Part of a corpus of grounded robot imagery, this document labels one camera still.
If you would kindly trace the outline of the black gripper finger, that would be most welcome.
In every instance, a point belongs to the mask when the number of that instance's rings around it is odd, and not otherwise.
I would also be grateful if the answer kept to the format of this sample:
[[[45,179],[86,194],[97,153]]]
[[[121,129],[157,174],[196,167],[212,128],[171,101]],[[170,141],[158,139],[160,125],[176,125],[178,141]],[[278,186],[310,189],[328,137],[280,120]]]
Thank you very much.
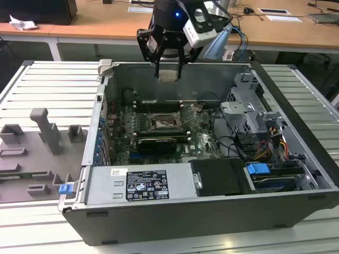
[[[164,51],[169,48],[169,38],[163,28],[137,30],[137,41],[145,61],[155,64],[155,77],[159,77],[159,63]],[[154,39],[157,46],[151,51],[148,42]]]
[[[184,46],[188,43],[188,40],[185,35],[181,35],[176,38],[176,48],[178,50],[178,56],[179,56],[179,66],[177,69],[177,79],[181,79],[182,75],[182,68],[184,65],[188,63],[194,63],[199,54],[201,53],[203,47],[199,48],[191,48],[189,53],[186,55],[184,52]]]

